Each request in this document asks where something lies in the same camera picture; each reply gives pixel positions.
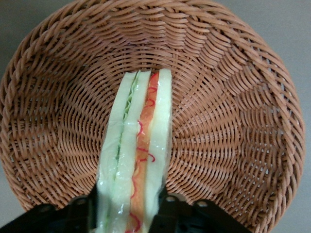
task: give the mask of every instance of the brown wicker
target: brown wicker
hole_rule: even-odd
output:
[[[304,122],[281,59],[247,24],[206,0],[80,0],[20,44],[2,79],[2,165],[25,210],[63,207],[96,179],[126,71],[173,72],[167,188],[210,199],[269,232],[299,184]]]

